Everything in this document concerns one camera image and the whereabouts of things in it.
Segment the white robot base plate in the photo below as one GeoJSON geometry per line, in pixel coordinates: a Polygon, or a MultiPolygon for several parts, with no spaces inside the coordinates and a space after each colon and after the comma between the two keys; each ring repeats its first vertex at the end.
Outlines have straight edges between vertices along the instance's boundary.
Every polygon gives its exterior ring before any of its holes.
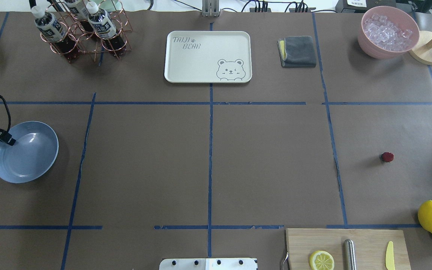
{"type": "Polygon", "coordinates": [[[167,258],[160,270],[257,270],[255,258],[167,258]]]}

